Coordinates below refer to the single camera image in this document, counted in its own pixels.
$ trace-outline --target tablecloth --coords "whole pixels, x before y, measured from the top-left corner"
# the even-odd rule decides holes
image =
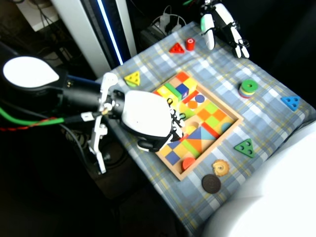
[[[185,40],[189,37],[196,40],[194,51],[186,51],[184,54],[168,52],[176,42],[185,48]],[[140,71],[141,85],[130,88],[123,78],[137,70]],[[304,122],[316,119],[316,111],[304,100],[300,101],[298,110],[291,111],[281,101],[281,97],[295,96],[294,92],[250,60],[235,58],[231,48],[219,39],[216,39],[215,48],[208,50],[200,36],[199,25],[194,22],[112,70],[119,77],[119,82],[111,90],[152,91],[179,71],[193,75],[244,117],[242,124],[183,181],[180,182],[156,154],[139,150],[136,147],[137,138],[123,130],[116,120],[109,120],[109,124],[157,192],[189,233],[194,235],[204,221],[295,129]],[[250,99],[241,98],[238,94],[238,87],[245,79],[255,80],[259,85],[259,89]],[[252,139],[255,158],[234,150],[235,145],[247,138]],[[201,180],[206,174],[213,174],[212,164],[217,159],[226,160],[230,165],[230,172],[220,177],[222,188],[212,195],[204,191]]]

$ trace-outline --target red cylinder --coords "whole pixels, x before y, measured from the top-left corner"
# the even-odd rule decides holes
[[[188,51],[194,50],[195,40],[193,38],[188,38],[186,41],[186,49]]]

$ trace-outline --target black disc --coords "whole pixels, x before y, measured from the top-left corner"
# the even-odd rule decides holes
[[[213,174],[205,175],[202,179],[202,187],[210,194],[215,194],[221,189],[221,181]]]

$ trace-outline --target robotic hand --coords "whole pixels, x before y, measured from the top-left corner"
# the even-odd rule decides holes
[[[119,119],[124,129],[140,138],[138,147],[148,152],[157,152],[183,137],[184,115],[170,107],[171,99],[137,90],[125,94],[114,90],[110,94],[110,87],[118,82],[115,74],[105,73],[100,85],[55,71],[38,58],[17,55],[4,63],[1,73],[5,90],[19,101],[38,104],[57,100],[59,111],[81,113],[80,121],[95,120],[89,149],[95,154],[101,173],[106,172],[99,151],[99,141],[108,132],[102,123],[105,114]]]
[[[201,6],[201,16],[201,31],[210,50],[215,46],[213,31],[220,29],[228,44],[233,48],[234,56],[249,58],[247,50],[249,43],[241,38],[238,23],[220,0],[204,0],[204,4]]]

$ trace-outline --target led light strip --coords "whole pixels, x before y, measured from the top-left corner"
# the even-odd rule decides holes
[[[122,58],[120,56],[120,53],[119,53],[119,48],[117,46],[117,43],[115,41],[115,38],[114,38],[114,35],[113,35],[113,32],[112,32],[112,29],[111,29],[111,26],[110,26],[110,23],[109,23],[109,20],[108,20],[108,17],[105,13],[105,8],[103,6],[103,3],[102,3],[102,0],[98,0],[98,5],[99,5],[99,8],[101,10],[101,14],[103,16],[103,19],[104,19],[104,22],[105,22],[105,25],[109,31],[109,34],[110,34],[110,37],[111,37],[111,40],[112,40],[112,43],[113,43],[113,46],[114,46],[114,49],[115,49],[115,52],[117,53],[117,57],[118,57],[118,60],[119,60],[119,63],[121,65],[123,65],[123,61],[122,61]]]

